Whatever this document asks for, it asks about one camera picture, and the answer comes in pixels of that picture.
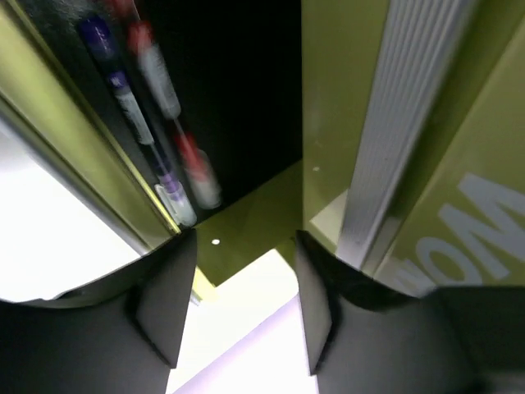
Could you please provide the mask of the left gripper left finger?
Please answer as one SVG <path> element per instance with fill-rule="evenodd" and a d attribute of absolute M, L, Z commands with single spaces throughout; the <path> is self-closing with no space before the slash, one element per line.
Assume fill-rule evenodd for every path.
<path fill-rule="evenodd" d="M 2 302 L 2 392 L 165 392 L 196 261 L 188 230 L 54 300 Z"/>

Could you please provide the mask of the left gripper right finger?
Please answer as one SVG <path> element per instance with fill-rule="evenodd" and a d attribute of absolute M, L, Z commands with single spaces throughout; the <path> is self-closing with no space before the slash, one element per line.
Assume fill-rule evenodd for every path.
<path fill-rule="evenodd" d="M 295 236 L 309 372 L 321 393 L 521 393 L 524 289 L 396 291 Z"/>

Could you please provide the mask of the purple gel pen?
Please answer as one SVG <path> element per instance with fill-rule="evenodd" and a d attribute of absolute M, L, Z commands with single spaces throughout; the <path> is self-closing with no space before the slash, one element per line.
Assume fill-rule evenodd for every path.
<path fill-rule="evenodd" d="M 162 201 L 167 203 L 181 226 L 192 227 L 197 222 L 197 215 L 184 186 L 173 171 L 170 159 L 154 137 L 151 121 L 136 97 L 120 51 L 106 22 L 93 14 L 78 22 L 77 31 L 130 123 L 142 154 L 162 186 Z"/>

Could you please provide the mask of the red gel pen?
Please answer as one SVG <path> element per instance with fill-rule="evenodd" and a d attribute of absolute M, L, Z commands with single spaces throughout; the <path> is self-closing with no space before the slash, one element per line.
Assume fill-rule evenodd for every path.
<path fill-rule="evenodd" d="M 126 37 L 126 46 L 167 123 L 168 135 L 200 208 L 221 205 L 221 187 L 206 153 L 197 144 L 185 119 L 153 27 L 140 1 L 109 1 L 108 7 Z"/>

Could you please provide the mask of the green metal drawer box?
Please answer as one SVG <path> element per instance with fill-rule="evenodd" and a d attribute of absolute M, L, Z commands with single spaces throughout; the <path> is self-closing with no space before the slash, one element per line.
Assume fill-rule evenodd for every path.
<path fill-rule="evenodd" d="M 521 1 L 140 1 L 221 205 L 199 207 L 109 1 L 1 4 L 1 121 L 131 248 L 188 230 L 199 296 L 309 232 L 421 294 L 524 283 Z M 104 19 L 183 227 L 78 22 Z"/>

